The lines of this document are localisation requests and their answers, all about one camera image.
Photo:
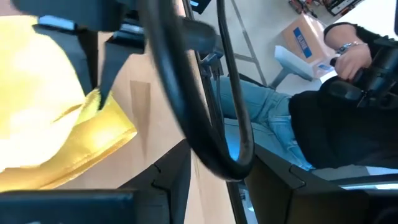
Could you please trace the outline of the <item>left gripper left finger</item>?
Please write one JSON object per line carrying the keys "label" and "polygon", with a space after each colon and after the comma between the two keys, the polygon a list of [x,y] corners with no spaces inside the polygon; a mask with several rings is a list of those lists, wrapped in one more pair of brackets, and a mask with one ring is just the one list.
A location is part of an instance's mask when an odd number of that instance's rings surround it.
{"label": "left gripper left finger", "polygon": [[186,140],[117,189],[13,190],[1,194],[1,223],[183,223],[191,177]]}

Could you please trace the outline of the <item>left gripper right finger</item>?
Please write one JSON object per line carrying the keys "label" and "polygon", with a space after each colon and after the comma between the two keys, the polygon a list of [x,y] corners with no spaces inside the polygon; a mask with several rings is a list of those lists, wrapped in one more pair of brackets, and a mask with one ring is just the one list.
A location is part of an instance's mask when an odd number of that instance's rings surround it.
{"label": "left gripper right finger", "polygon": [[325,180],[263,147],[245,179],[259,223],[397,224],[397,174]]}

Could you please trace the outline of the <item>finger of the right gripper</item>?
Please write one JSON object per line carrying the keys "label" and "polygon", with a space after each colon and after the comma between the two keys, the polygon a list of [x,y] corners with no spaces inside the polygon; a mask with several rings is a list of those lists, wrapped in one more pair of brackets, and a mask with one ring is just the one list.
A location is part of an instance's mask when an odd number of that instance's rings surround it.
{"label": "finger of the right gripper", "polygon": [[114,81],[126,60],[132,54],[143,54],[145,42],[107,40],[104,44],[104,50],[103,69],[98,87],[101,97],[99,110],[103,109]]}
{"label": "finger of the right gripper", "polygon": [[66,53],[87,95],[98,85],[98,33],[88,29],[66,30],[45,25],[32,26],[49,36]]}

